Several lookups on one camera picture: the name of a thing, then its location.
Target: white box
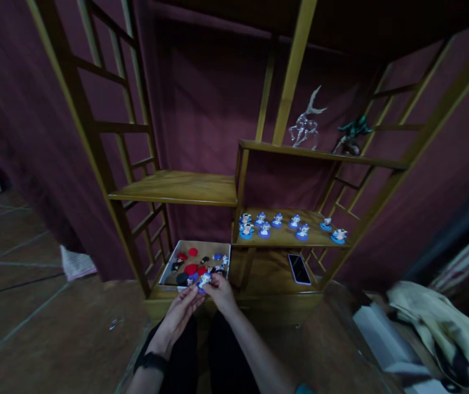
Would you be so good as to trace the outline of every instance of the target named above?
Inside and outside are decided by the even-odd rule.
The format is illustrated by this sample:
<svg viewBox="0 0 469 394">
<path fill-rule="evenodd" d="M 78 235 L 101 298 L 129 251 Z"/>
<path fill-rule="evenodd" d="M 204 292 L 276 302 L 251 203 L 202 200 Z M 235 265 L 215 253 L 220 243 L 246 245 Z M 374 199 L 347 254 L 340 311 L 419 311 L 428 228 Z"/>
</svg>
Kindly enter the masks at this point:
<svg viewBox="0 0 469 394">
<path fill-rule="evenodd" d="M 198 250 L 198 255 L 196 257 L 189 256 L 189 249 L 196 248 Z M 229 264 L 225 270 L 225 278 L 229 278 L 229 268 L 230 268 L 230 244 L 221 244 L 219 242 L 203 242 L 203 241 L 178 241 L 174 251 L 170 255 L 168 264 L 165 266 L 165 270 L 159 279 L 158 284 L 160 286 L 166 287 L 167 291 L 173 291 L 175 288 L 180 292 L 185 289 L 183 286 L 176 285 L 176 275 L 172 273 L 172 264 L 178 259 L 178 254 L 184 253 L 188 256 L 188 259 L 181 265 L 178 269 L 178 273 L 182 273 L 185 266 L 189 264 L 200 265 L 201 259 L 205 256 L 209 257 L 210 260 L 206 265 L 216 266 L 221 265 L 222 261 L 212 260 L 214 254 L 227 255 L 229 257 Z"/>
</svg>

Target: blue-based figurine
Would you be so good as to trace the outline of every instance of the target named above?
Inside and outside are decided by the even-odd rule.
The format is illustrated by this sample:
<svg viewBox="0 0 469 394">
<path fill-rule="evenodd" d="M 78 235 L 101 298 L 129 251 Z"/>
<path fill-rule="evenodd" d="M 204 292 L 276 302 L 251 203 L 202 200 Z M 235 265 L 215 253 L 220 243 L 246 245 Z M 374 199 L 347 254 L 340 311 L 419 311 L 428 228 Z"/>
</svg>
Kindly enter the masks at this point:
<svg viewBox="0 0 469 394">
<path fill-rule="evenodd" d="M 240 215 L 239 224 L 247 224 L 252 220 L 250 213 L 242 213 Z"/>
<path fill-rule="evenodd" d="M 307 241 L 307 232 L 309 231 L 309 225 L 304 223 L 300 226 L 300 230 L 296 233 L 296 238 L 300 241 Z"/>
<path fill-rule="evenodd" d="M 260 228 L 263 225 L 263 222 L 265 222 L 265 213 L 260 212 L 256 218 L 256 221 L 254 222 L 254 225 L 257 228 Z"/>
<path fill-rule="evenodd" d="M 277 214 L 274 216 L 273 221 L 271 222 L 271 226 L 273 226 L 274 228 L 282 228 L 282 219 L 283 219 L 282 214 L 281 214 L 281 213 L 277 213 Z"/>
<path fill-rule="evenodd" d="M 348 237 L 346 234 L 347 231 L 344 229 L 335 230 L 334 233 L 331 235 L 331 240 L 335 244 L 343 245 L 345 244 L 345 238 Z"/>
<path fill-rule="evenodd" d="M 325 218 L 323 223 L 320 223 L 320 228 L 324 231 L 331 231 L 333 229 L 331 227 L 331 218 Z"/>
<path fill-rule="evenodd" d="M 206 284 L 206 283 L 209 283 L 212 279 L 212 275 L 210 273 L 204 273 L 202 276 L 201 276 L 201 280 L 200 280 L 200 283 L 198 284 L 198 292 L 201 293 L 201 294 L 205 294 L 205 291 L 203 290 L 203 285 Z"/>
<path fill-rule="evenodd" d="M 251 239 L 252 233 L 254 232 L 254 224 L 245 223 L 240 226 L 240 237 L 242 239 Z"/>
<path fill-rule="evenodd" d="M 271 232 L 269 231 L 270 228 L 271 225 L 269 222 L 263 222 L 262 228 L 260 228 L 258 235 L 263 239 L 269 239 L 271 237 Z"/>
<path fill-rule="evenodd" d="M 289 222 L 289 227 L 292 228 L 293 230 L 298 230 L 300 227 L 300 215 L 294 215 Z"/>
</svg>

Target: phone screen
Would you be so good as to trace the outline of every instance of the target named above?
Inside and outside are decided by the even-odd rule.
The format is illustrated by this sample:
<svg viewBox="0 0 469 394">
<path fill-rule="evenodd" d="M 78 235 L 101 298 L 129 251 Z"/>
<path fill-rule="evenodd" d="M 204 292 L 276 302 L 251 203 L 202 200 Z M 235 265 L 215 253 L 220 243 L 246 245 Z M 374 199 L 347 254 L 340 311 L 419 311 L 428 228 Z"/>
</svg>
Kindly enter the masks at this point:
<svg viewBox="0 0 469 394">
<path fill-rule="evenodd" d="M 297 254 L 290 254 L 289 261 L 291 262 L 291 267 L 293 269 L 294 279 L 300 283 L 311 284 L 309 279 L 309 274 L 304 265 L 304 259 Z"/>
</svg>

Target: green figurine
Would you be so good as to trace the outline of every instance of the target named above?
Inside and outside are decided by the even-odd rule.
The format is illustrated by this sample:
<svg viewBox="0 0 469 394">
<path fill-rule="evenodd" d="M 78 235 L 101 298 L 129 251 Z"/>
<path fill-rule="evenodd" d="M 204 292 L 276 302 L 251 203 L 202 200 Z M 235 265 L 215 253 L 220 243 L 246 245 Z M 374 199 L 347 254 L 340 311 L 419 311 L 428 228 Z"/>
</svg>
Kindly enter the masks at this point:
<svg viewBox="0 0 469 394">
<path fill-rule="evenodd" d="M 338 128 L 338 130 L 345 132 L 345 134 L 338 140 L 332 153 L 336 153 L 340 145 L 342 145 L 342 154 L 352 154 L 353 156 L 360 156 L 360 147 L 356 142 L 356 136 L 359 134 L 369 134 L 373 131 L 367 125 L 365 116 L 358 118 L 344 127 Z"/>
</svg>

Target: tiled floor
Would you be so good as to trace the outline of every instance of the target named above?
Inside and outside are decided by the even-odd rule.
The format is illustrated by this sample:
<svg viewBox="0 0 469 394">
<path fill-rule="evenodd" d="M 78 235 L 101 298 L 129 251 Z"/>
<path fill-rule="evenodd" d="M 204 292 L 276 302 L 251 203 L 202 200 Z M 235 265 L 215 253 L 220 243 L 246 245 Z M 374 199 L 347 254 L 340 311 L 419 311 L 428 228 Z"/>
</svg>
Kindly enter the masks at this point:
<svg viewBox="0 0 469 394">
<path fill-rule="evenodd" d="M 141 299 L 134 282 L 103 284 L 93 275 L 67 283 L 57 242 L 16 193 L 0 195 L 0 393 L 124 392 L 147 334 Z M 400 392 L 357 334 L 351 302 L 334 285 L 300 328 L 262 336 L 316 392 Z M 200 371 L 198 393 L 208 393 L 206 356 Z"/>
</svg>

